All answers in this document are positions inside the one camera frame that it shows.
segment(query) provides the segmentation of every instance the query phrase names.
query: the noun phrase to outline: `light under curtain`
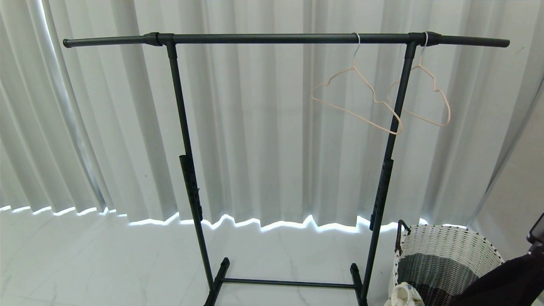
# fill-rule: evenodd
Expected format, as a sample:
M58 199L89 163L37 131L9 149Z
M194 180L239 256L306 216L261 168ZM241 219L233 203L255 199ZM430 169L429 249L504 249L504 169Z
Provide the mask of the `light under curtain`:
M176 212L190 219L166 49L66 49L63 38L429 30L510 39L506 49L425 49L423 64L448 96L452 123L440 128L403 113L405 131L395 145L384 224L399 218L413 224L420 217L466 224L505 139L513 140L506 136L509 129L520 126L511 119L524 117L542 80L542 71L534 68L543 65L542 57L533 47L544 41L535 29L541 1L44 0L47 38L34 16L41 8L37 3L4 1L0 11L2 39L9 42L0 44L0 199L12 208L51 205L57 211L75 205L81 211L105 205L130 221L166 220ZM22 20L15 13L34 18ZM35 41L17 40L22 29ZM205 219L216 222L228 214L237 222L257 218L264 226L302 222L308 215L318 225L355 225L357 216L369 218L387 133L310 97L315 85L349 67L355 48L177 46ZM361 45L357 53L357 67L379 100L386 101L400 75L404 48ZM17 79L7 77L14 74ZM389 111L374 105L372 92L349 74L316 95L381 126L391 123ZM63 105L72 112L63 112ZM405 108L438 122L446 115L431 79L417 70Z

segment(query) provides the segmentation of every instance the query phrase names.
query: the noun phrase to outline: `floor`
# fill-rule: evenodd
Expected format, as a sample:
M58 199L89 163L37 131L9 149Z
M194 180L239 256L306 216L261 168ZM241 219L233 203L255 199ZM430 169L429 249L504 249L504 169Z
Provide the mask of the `floor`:
M96 211L5 210L0 217L2 306L195 306L206 300L194 228L177 216L163 225L131 225L123 215ZM214 274L228 256L228 277L331 283L351 283L352 262L364 273L368 224L348 230L354 232L309 222L263 231L228 218L204 226ZM395 229L382 227L370 305L387 297L394 238ZM216 305L356 306L356 297L343 289L225 284Z

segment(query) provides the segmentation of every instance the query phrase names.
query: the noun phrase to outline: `beige wire hanger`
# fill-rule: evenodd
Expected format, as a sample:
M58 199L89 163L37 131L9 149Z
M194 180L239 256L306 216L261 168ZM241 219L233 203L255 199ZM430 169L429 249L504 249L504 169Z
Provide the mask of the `beige wire hanger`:
M416 68L420 68L421 70L425 71L425 73L427 73L431 78L432 78L432 90L436 93L440 93L442 95L442 99L444 100L444 104L446 104L446 109L448 110L448 119L446 120L446 123L442 124L442 123L438 123L438 122L434 122L430 119L427 119L427 118L424 118L424 117L421 117L419 115L416 115L410 111L408 111L406 108L403 108L403 111L405 111L406 113L408 114L411 114L412 116L416 117L416 118L419 118L421 120L424 120L424 121L427 121L428 123L432 123L434 125L437 125L437 126L447 126L452 118L452 110L450 109L449 107L449 102L448 102L448 99L446 98L446 95L444 94L444 92L441 90L441 89L437 89L436 88L436 77L427 69L425 68L422 64L421 64L421 61L423 59L423 51L425 51L425 47L427 47L427 42L429 41L429 34L427 32L425 32L425 46L423 46L423 49L421 50L421 54L419 55L419 64L417 66L414 66L412 67L411 70L414 70ZM389 91L387 92L387 100L390 102L390 103L393 103L393 101L391 101L390 99L390 94L391 94L391 90L393 89L393 87L395 87L395 85L397 85L398 83L400 83L400 80L394 82L391 87L389 87Z
M353 115L353 116L355 116L355 117L357 117L357 118L359 118L359 119L361 119L361 120L363 120L363 121L366 121L366 122L372 124L373 126L375 126L375 127L377 127L377 128L380 128L380 129L382 129L382 130L384 130L384 131L390 133L390 134L398 135L398 134L400 134L400 133L404 130L403 122L400 120L399 115L397 115L397 114L395 113L395 111L391 108L391 106L389 106L389 104L387 104L386 102L384 102L384 101L377 101L377 100L376 100L376 91L374 90L374 88L372 87L372 85L370 85L370 83L368 83L367 79L363 76L363 74L361 74L361 73L359 72L359 70L357 69L357 67L355 67L355 56L357 55L357 51L359 51L359 47L361 46L361 37L360 37L359 34L357 34L357 33L354 33L354 34L357 35L357 38L359 39L359 42L358 42L358 45L357 45L357 49L355 50L355 53L353 54L352 66L351 66L350 68L348 68L348 69L345 69L345 70L342 70L342 71L336 73L335 75L333 75L333 76L329 79L328 82L323 82L323 83L320 83L320 84L318 84L317 86L315 86L315 87L312 89L312 94L311 94L311 95L312 95L312 99L314 99L314 100L316 100L316 101L319 101L319 102L321 102L321 103L323 103L323 104L326 104L326 105L328 105L328 106L334 107L334 108L336 108L336 109L339 109L339 110L341 110L341 111L344 111L344 112L346 112L346 113L348 113L348 114L351 114L351 115ZM359 75L359 77L360 77L361 79L363 79L363 81L364 81L365 84L368 86L368 88L370 88L370 89L372 90L372 96L373 96L374 102L375 102L375 103L378 103L378 104L383 104L383 105L385 105L385 106L391 111L391 113L393 113L393 116L399 121L399 128L398 128L398 131L397 131L397 132L393 132L393 131L391 131L390 129L385 128L385 127L383 127L383 126L380 126L380 125L378 125L378 124L376 124L376 123L370 121L369 119L367 119L367 118L365 118L365 117L363 117L363 116L357 115L356 113L354 113L354 112L352 112L352 111L349 111L349 110L347 110L347 109L345 109L345 108L342 108L342 107L333 105L333 104L331 104L331 103L328 103L328 102L326 102L326 101L323 101L323 100L320 100L320 99L314 97L314 92L315 92L316 89L318 89L319 87L327 87L327 86L329 86L329 85L331 84L332 79L334 79L335 77L337 77L337 76L339 76L339 75L341 75L341 74L344 74L344 73L346 73L346 72L348 72L348 71L351 71L351 70L355 71L355 72L357 73L357 75Z

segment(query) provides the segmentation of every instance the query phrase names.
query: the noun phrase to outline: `basket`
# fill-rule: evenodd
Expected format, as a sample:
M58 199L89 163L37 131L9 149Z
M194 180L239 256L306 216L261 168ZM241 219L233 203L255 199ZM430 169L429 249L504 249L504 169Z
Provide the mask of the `basket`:
M442 225L408 227L399 220L393 284L412 285L427 306L450 305L454 296L503 262L477 232Z

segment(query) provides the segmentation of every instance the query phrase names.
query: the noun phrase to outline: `garment rack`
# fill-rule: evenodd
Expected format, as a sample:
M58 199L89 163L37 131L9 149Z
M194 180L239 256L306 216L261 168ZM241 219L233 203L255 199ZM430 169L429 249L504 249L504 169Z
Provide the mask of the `garment rack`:
M215 276L212 275L210 267L206 242L202 232L203 220L202 207L199 200L199 189L196 183L195 167L193 162L193 153L191 150L191 141L189 138L189 127L187 125L187 115L183 101L183 93L180 80L180 70L177 63L177 44L405 44L406 51L404 55L404 65L400 77L397 99L394 111L400 117L403 109L404 96L410 77L412 61L416 53L417 46L435 46L435 45L466 45L466 46L486 46L486 47L508 47L509 40L493 38L477 38L467 36L446 36L434 32L407 33L407 34L171 34L171 33L148 33L140 36L120 36L88 39L64 39L65 47L80 46L100 46L100 45L133 45L147 44L151 46L166 46L168 58L170 59L170 70L174 82L174 93L176 96L177 108L180 116L181 132L183 136L183 145L185 155L180 156L181 168L193 220L195 221L196 236L199 242L200 253L206 279L208 281L209 294L205 306L215 305L219 295L221 285L224 283L237 284L263 284L263 285L283 285L283 286L308 286L322 288L340 288L355 290L359 306L368 305L367 294L376 256L376 247L380 235L380 225L384 215L385 201L391 172L393 169L393 147L395 144L395 135L389 134L384 154L384 161L378 182L378 190L374 202L374 210L370 217L370 230L372 238L370 241L369 253L367 257L364 279L361 281L359 270L355 263L351 264L350 272L353 279L352 284L335 283L315 283L307 281L283 281L283 280L263 280L263 279L242 279L226 277L230 261L225 257ZM391 122L391 131L396 132L398 121L393 116Z

